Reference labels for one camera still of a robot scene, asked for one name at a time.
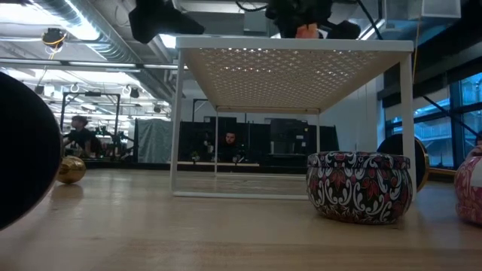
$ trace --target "perforated panel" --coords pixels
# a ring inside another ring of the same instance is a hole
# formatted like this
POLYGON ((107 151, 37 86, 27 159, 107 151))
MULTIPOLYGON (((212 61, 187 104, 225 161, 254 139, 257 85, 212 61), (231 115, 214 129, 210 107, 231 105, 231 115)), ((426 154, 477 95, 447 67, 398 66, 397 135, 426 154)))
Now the perforated panel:
POLYGON ((182 49, 219 111, 323 111, 406 52, 265 48, 182 49))

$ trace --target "table surface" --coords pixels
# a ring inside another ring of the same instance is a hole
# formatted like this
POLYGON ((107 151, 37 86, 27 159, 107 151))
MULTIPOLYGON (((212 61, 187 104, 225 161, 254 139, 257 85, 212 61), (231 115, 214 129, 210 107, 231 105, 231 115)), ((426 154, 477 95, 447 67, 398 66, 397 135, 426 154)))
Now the table surface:
POLYGON ((319 114, 413 51, 412 41, 180 37, 217 111, 319 114))

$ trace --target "ceiling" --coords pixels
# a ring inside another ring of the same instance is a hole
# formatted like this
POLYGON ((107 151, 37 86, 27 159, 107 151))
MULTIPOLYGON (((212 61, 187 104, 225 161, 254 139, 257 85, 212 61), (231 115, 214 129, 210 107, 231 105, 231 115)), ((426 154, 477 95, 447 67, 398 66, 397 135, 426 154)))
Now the ceiling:
MULTIPOLYGON (((99 20, 105 21, 109 27, 108 34, 118 36, 122 43, 125 43, 130 53, 140 62, 155 63, 175 63, 177 52, 174 49, 175 38, 170 35, 161 35, 150 44, 141 44, 136 41, 129 25, 127 14, 135 7, 135 0, 70 0, 71 3, 81 3, 82 7, 88 7, 86 11, 96 13, 99 20)), ((247 8, 253 6, 258 7, 267 0, 256 1, 246 4, 247 8)), ((353 4, 353 0, 336 0, 332 8, 332 23, 339 23, 343 20, 350 20, 360 25, 362 30, 367 30, 370 26, 365 13, 361 8, 353 4)), ((407 7, 412 1, 410 0, 364 0, 363 1, 375 20, 385 19, 385 23, 381 28, 383 37, 386 39, 414 39, 416 33, 417 20, 410 18, 410 9, 407 7), (386 6, 380 7, 381 2, 386 2, 386 6)), ((277 33, 276 27, 264 17, 264 12, 254 14, 244 14, 233 1, 219 0, 176 0, 175 3, 180 5, 187 14, 195 19, 198 23, 206 27, 206 35, 250 35, 250 36, 267 36, 271 37, 277 33)), ((453 20, 439 20, 437 22, 431 20, 423 20, 421 22, 421 40, 426 40, 433 35, 437 35, 453 22, 453 20)), ((62 50, 54 54, 53 58, 58 60, 80 60, 106 62, 105 56, 95 50, 92 41, 82 41, 75 37, 74 32, 68 28, 68 25, 40 10, 34 6, 6 5, 0 4, 0 57, 9 58, 28 58, 28 59, 48 59, 52 57, 52 49, 46 48, 40 41, 41 35, 48 28, 66 29, 70 32, 67 42, 62 46, 62 50)), ((367 38, 375 38, 375 34, 371 33, 367 38)), ((19 78, 35 87, 39 84, 42 70, 35 69, 19 69, 5 67, 3 72, 8 72, 12 76, 19 78)), ((80 72, 69 70, 48 70, 42 78, 40 84, 50 84, 56 90, 69 89, 72 85, 77 84, 84 90, 96 90, 103 93, 122 94, 126 92, 126 86, 138 87, 140 91, 139 100, 145 101, 140 107, 134 108, 132 105, 121 107, 122 114, 147 114, 151 115, 153 102, 170 104, 171 97, 175 92, 174 80, 175 75, 171 71, 155 71, 148 75, 154 82, 161 82, 164 86, 162 95, 160 90, 153 90, 151 82, 144 82, 143 77, 136 74, 124 72, 80 72)), ((205 98, 202 90, 192 76, 186 76, 183 94, 188 98, 205 98)), ((85 102, 108 103, 111 102, 105 97, 90 97, 83 99, 85 102)), ((122 98, 123 103, 131 103, 125 94, 122 98)), ((72 105, 73 110, 81 111, 82 107, 72 105)), ((113 108, 109 105, 97 106, 100 111, 111 111, 113 108)))

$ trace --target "pipe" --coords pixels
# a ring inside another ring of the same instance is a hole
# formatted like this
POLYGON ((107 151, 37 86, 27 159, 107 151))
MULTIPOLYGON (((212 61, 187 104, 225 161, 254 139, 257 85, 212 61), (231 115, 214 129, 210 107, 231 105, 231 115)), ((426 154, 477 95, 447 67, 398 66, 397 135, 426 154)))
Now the pipe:
MULTIPOLYGON (((96 41, 106 44, 88 44, 92 50, 109 62, 142 62, 141 58, 119 36, 111 24, 85 0, 30 0, 36 7, 59 19, 59 22, 77 38, 85 40, 85 35, 97 32, 96 41)), ((157 99, 171 101, 172 92, 166 82, 159 79, 152 71, 141 70, 132 74, 148 87, 147 91, 157 99)))

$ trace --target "red and black pattern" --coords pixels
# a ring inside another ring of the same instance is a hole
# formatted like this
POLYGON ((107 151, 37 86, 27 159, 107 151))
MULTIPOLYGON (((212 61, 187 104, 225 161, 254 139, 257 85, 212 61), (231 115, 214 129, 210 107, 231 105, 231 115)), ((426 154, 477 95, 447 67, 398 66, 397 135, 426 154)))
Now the red and black pattern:
POLYGON ((410 207, 406 157, 361 152, 310 155, 308 196, 323 216, 358 224, 392 224, 410 207))

